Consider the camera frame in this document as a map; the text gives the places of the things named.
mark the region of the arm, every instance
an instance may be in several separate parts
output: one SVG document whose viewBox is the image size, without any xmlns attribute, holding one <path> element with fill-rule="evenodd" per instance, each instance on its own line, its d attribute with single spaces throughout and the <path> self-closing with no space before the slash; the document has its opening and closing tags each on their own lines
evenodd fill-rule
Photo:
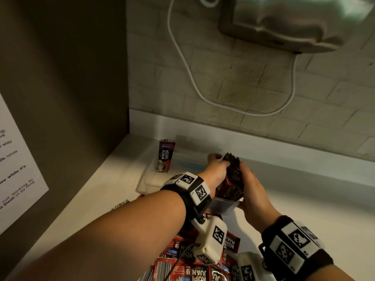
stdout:
<svg viewBox="0 0 375 281">
<path fill-rule="evenodd" d="M 243 210 L 246 221 L 262 233 L 281 214 L 273 207 L 264 187 L 254 173 L 246 167 L 245 162 L 241 162 L 240 167 L 245 188 L 244 199 L 238 207 Z M 354 279 L 337 266 L 329 265 L 313 273 L 306 281 L 354 281 Z"/>
<path fill-rule="evenodd" d="M 224 180 L 229 163 L 210 154 L 199 174 L 212 196 Z M 162 190 L 126 203 L 41 256 L 17 280 L 137 280 L 181 229 L 185 204 Z"/>
</svg>

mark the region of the dark partition panel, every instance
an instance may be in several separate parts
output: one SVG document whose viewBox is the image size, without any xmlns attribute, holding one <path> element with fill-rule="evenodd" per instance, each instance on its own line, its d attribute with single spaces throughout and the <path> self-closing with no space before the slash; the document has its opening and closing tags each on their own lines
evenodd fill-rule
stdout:
<svg viewBox="0 0 375 281">
<path fill-rule="evenodd" d="M 0 235 L 0 280 L 128 132 L 125 19 L 125 0 L 0 0 L 0 93 L 49 187 Z"/>
</svg>

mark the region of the person's left hand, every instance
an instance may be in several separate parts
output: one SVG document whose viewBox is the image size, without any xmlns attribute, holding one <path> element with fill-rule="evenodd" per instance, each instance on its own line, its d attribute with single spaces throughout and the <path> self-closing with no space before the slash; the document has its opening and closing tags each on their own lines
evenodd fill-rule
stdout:
<svg viewBox="0 0 375 281">
<path fill-rule="evenodd" d="M 227 167 L 230 166 L 228 161 L 217 161 L 221 159 L 220 154 L 209 154 L 207 159 L 209 164 L 204 172 L 198 174 L 208 185 L 211 190 L 211 197 L 215 196 L 216 187 L 220 185 L 227 175 Z"/>
</svg>

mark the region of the black cable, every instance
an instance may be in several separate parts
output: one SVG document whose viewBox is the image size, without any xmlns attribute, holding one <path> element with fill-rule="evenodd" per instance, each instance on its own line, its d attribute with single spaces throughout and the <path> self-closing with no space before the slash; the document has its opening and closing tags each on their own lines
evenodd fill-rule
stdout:
<svg viewBox="0 0 375 281">
<path fill-rule="evenodd" d="M 181 252 L 180 256 L 177 258 L 175 264 L 173 264 L 171 270 L 169 271 L 168 275 L 164 278 L 163 281 L 167 281 L 167 280 L 168 280 L 169 276 L 171 276 L 171 274 L 172 274 L 172 272 L 173 272 L 173 269 L 176 267 L 177 263 L 179 263 L 181 257 L 185 254 L 185 252 L 186 252 L 190 247 L 195 246 L 195 245 L 196 245 L 196 246 L 200 246 L 199 244 L 191 244 L 191 245 L 187 246 L 187 247 L 184 249 L 183 252 Z"/>
</svg>

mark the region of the backsplash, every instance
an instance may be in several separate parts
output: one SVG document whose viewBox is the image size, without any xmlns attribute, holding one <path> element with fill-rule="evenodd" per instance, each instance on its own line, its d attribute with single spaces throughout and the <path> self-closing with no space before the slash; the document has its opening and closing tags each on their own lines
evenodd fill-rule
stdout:
<svg viewBox="0 0 375 281">
<path fill-rule="evenodd" d="M 127 0 L 130 108 L 375 161 L 375 13 L 341 50 L 300 55 L 292 103 L 252 117 L 198 97 L 167 32 L 169 2 Z M 176 0 L 171 17 L 201 93 L 248 111 L 282 106 L 293 55 L 220 34 L 219 15 Z"/>
</svg>

